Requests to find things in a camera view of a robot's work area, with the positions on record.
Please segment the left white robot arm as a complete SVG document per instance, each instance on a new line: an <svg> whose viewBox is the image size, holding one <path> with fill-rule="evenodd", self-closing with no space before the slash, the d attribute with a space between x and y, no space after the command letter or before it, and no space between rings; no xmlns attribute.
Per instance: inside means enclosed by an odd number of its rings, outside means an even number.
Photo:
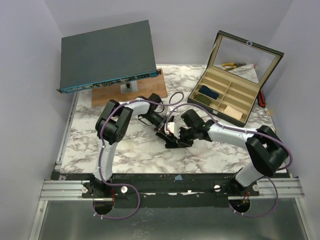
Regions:
<svg viewBox="0 0 320 240"><path fill-rule="evenodd" d="M158 106L171 107L173 103L164 104L159 95L152 93L150 97L140 96L127 102L110 100L98 118L95 129L101 140L98 162L90 177L90 183L94 185L93 191L101 198L107 197L111 191L111 185L106 182L112 175L112 165L118 143L124 138L131 118L145 119L152 126L157 137L169 142L169 136L165 133L167 116L161 116L156 111Z"/></svg>

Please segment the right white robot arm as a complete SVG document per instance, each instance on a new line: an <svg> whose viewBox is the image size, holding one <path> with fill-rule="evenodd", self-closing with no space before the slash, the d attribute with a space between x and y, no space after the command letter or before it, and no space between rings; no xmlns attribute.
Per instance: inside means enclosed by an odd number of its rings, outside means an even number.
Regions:
<svg viewBox="0 0 320 240"><path fill-rule="evenodd" d="M221 142L247 150L251 163L241 168L230 183L230 191L236 196L243 195L249 185L260 178L272 177L289 157L282 141L266 125L257 129L222 125L212 119L204 121L193 109L186 111L181 118L187 128L169 121L164 125L166 135L183 141Z"/></svg>

